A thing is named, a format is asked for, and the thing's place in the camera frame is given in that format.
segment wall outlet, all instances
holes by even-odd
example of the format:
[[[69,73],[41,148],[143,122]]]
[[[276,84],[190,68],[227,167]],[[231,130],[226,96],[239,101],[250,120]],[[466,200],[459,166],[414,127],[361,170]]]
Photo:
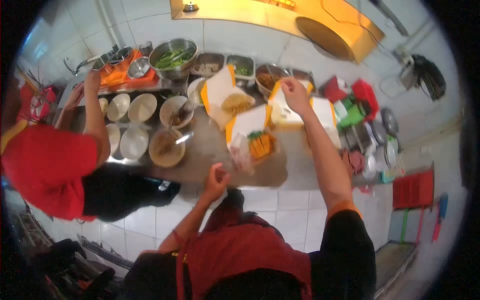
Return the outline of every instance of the wall outlet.
[[[420,147],[420,154],[428,155],[432,153],[432,146],[422,146]]]

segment red plastic basket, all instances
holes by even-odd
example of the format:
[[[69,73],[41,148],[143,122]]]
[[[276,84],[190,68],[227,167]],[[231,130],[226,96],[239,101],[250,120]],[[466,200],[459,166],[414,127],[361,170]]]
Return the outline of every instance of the red plastic basket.
[[[375,115],[379,110],[379,107],[377,97],[375,96],[375,92],[373,91],[372,86],[363,81],[362,79],[358,79],[352,85],[352,91],[358,101],[368,101],[370,107],[372,108],[372,112],[365,117],[365,120],[373,121],[375,119]]]

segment white floor tile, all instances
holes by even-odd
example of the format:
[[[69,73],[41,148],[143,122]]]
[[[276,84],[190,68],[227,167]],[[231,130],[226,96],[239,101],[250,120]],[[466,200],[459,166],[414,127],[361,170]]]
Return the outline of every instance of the white floor tile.
[[[102,222],[100,224],[100,232],[102,234],[102,242],[104,243],[103,248],[109,251],[111,247],[117,254],[119,254],[123,258],[127,257],[125,230],[123,228]]]
[[[277,211],[275,227],[289,244],[305,242],[308,210]]]
[[[275,226],[276,212],[258,212],[257,215],[270,225]]]
[[[292,248],[295,250],[303,252],[303,249],[305,248],[305,243],[290,244],[290,246],[292,246]]]
[[[207,224],[207,221],[210,218],[210,215],[212,214],[212,212],[213,212],[213,209],[211,208],[207,209],[207,212],[205,213],[202,224],[200,225],[200,229],[198,230],[199,232],[202,232],[204,230],[205,225]]]
[[[120,228],[125,228],[125,218],[123,218],[121,220],[118,220],[118,221],[115,221],[115,222],[111,222],[110,224],[112,224],[113,226],[120,227]]]
[[[245,197],[244,211],[275,211],[278,204],[278,192],[270,190],[242,190]]]
[[[92,222],[83,223],[82,233],[87,240],[100,243],[102,240],[100,235],[100,221],[95,219]]]
[[[125,217],[125,229],[155,237],[156,207],[147,206]]]
[[[326,209],[324,197],[320,191],[310,191],[308,208],[310,209]]]
[[[308,191],[279,191],[278,210],[308,209]]]
[[[156,208],[156,237],[166,238],[192,210],[186,205],[167,205]]]
[[[311,209],[308,211],[306,240],[322,240],[326,219],[326,209]]]
[[[148,237],[143,234],[126,230],[125,237],[127,239],[127,259],[134,262],[140,252],[144,250],[155,250],[155,238]]]
[[[322,245],[322,240],[306,240],[305,241],[305,253],[319,251]]]

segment red plastic container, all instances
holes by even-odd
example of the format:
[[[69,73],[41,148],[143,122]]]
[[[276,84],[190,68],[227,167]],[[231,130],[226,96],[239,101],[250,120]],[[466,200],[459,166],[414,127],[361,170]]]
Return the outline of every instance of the red plastic container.
[[[352,91],[357,101],[368,101],[370,107],[372,108],[372,112],[365,117],[365,120],[373,121],[375,119],[375,115],[379,110],[379,107],[377,97],[375,96],[375,92],[373,91],[372,86],[363,81],[362,79],[358,79],[352,85]]]
[[[433,203],[433,170],[393,181],[393,209],[430,206]]]
[[[324,96],[327,97],[328,101],[335,103],[338,100],[341,100],[348,96],[350,88],[345,83],[344,80],[334,76],[330,79],[324,87]]]

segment red cloth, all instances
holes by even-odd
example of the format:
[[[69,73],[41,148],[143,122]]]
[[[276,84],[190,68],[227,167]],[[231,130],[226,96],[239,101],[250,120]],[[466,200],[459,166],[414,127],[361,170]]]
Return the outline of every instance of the red cloth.
[[[272,227],[259,225],[268,223],[257,216],[250,217],[250,224],[231,227],[240,222],[242,215],[240,209],[219,206],[204,231],[181,249],[177,257],[177,298],[185,299],[182,260],[186,253],[192,300],[203,299],[223,278],[258,268],[294,275],[300,283],[302,299],[312,299],[309,256],[292,249]]]
[[[8,142],[1,160],[12,186],[47,215],[95,219],[83,217],[82,177],[96,168],[92,136],[34,125]]]

